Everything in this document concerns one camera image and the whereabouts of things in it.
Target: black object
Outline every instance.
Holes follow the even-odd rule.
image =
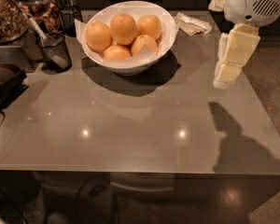
[[[26,72],[14,64],[0,63],[0,109],[9,106],[26,88]]]

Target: bowl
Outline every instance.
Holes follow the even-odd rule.
[[[120,12],[131,15],[136,22],[140,19],[140,17],[144,15],[154,14],[159,17],[162,29],[161,37],[157,41],[157,54],[144,46],[144,48],[137,55],[132,56],[131,58],[119,61],[111,61],[104,59],[102,53],[95,52],[86,44],[85,29],[81,31],[80,42],[82,48],[84,49],[84,52],[95,63],[98,63],[104,68],[119,75],[136,75],[148,69],[152,64],[156,63],[160,59],[160,57],[162,57],[170,49],[170,47],[175,42],[175,37],[178,32],[178,26],[175,24],[173,17],[167,10],[158,5],[142,1],[123,2],[112,5],[110,7],[106,7],[105,9],[95,14],[88,21],[88,23],[93,21],[100,21],[109,26],[113,17]]]

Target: tabletop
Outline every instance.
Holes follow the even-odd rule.
[[[4,110],[0,170],[280,175],[280,136],[259,98],[244,74],[213,87],[220,32],[207,11],[188,14],[215,29],[179,31],[136,76],[104,69],[67,37],[71,69],[39,65]]]

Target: jar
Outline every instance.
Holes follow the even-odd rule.
[[[17,0],[18,6],[36,21],[43,21],[47,33],[63,32],[57,0]]]
[[[14,2],[0,0],[0,45],[18,39],[27,29],[27,20]]]

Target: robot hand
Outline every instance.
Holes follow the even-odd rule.
[[[235,24],[219,41],[214,86],[225,90],[236,81],[256,49],[259,28],[280,16],[280,0],[213,0],[209,9],[224,11],[225,19]]]

